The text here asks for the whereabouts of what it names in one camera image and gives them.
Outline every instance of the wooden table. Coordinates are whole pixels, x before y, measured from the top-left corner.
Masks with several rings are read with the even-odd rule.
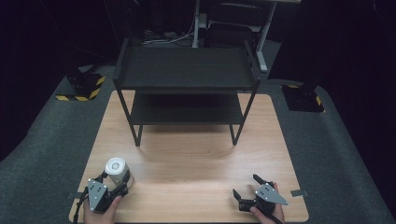
[[[131,108],[134,92],[123,94]],[[249,94],[238,97],[241,107],[248,103]],[[233,197],[236,189],[242,198],[254,198],[260,185],[253,174],[277,182],[280,194],[290,203],[283,206],[286,221],[308,220],[304,198],[290,194],[300,187],[268,95],[256,96],[237,146],[228,141],[228,127],[221,125],[153,125],[144,132],[142,146],[136,147],[120,99],[113,92],[78,191],[83,191],[89,178],[103,172],[109,159],[124,158],[134,183],[120,203],[116,222],[257,222],[250,213],[238,211]],[[111,180],[106,181],[114,189]]]

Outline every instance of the desk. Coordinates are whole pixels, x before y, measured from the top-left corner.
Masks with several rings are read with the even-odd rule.
[[[143,125],[155,124],[229,125],[236,145],[260,74],[247,43],[243,49],[129,48],[126,39],[113,80],[137,147]],[[122,90],[136,91],[132,111]],[[251,91],[244,113],[238,91]]]
[[[132,106],[134,92],[125,91],[124,96]],[[248,103],[249,94],[238,97],[241,105]],[[102,173],[110,158],[122,157],[134,183],[120,203],[116,222],[257,223],[250,213],[239,212],[233,197],[236,189],[243,198],[253,198],[259,185],[252,175],[257,174],[278,183],[280,194],[290,203],[284,206],[286,221],[308,220],[304,198],[290,194],[300,187],[268,95],[256,96],[245,126],[238,146],[227,141],[228,129],[222,125],[148,126],[142,146],[136,147],[113,92],[78,191]]]
[[[288,2],[288,3],[300,3],[301,0],[266,0],[272,2],[270,8],[269,8],[269,14],[268,14],[268,19],[265,23],[264,28],[262,29],[262,35],[260,37],[259,44],[256,48],[256,55],[257,55],[257,60],[259,61],[260,65],[260,70],[262,72],[267,72],[268,67],[267,64],[264,60],[264,57],[262,55],[262,51],[264,50],[264,42],[265,39],[267,38],[268,31],[271,26],[272,18],[274,16],[274,12],[276,9],[276,3],[277,2]],[[204,13],[200,13],[200,0],[196,0],[195,2],[195,21],[194,21],[194,39],[192,41],[192,47],[193,48],[198,48],[198,30],[199,28],[205,28],[205,21],[206,21],[206,15]]]

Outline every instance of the dark floor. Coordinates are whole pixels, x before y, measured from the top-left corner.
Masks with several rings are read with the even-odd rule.
[[[280,44],[267,42],[272,64]],[[110,93],[114,65],[89,102],[49,98],[21,144],[0,163],[0,223],[69,223],[72,199],[90,156]],[[326,112],[291,112],[279,84],[263,82],[285,136],[305,197],[307,223],[395,223],[325,90],[317,93]]]

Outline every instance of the black shelf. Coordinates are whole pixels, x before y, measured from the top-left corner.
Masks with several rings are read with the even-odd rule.
[[[260,67],[247,42],[241,49],[128,45],[125,39],[113,81],[137,147],[143,126],[159,124],[229,125],[236,145],[261,82]],[[135,91],[131,112],[123,90]],[[238,91],[251,91],[244,113]]]
[[[243,115],[234,94],[137,93],[131,121],[148,124],[240,124]]]

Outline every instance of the yellow and black tape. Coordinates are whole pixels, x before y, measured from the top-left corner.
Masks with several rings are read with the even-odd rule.
[[[86,95],[78,95],[78,94],[55,94],[56,99],[61,101],[90,101],[96,98],[99,94],[99,90],[102,87],[103,82],[105,81],[105,77],[100,77],[96,84],[94,85],[93,91]]]
[[[294,86],[294,85],[288,85],[288,86],[289,86],[290,88],[299,88],[298,86]],[[316,101],[317,101],[318,106],[322,106],[321,100],[320,100],[320,98],[319,98],[318,95],[317,95]]]

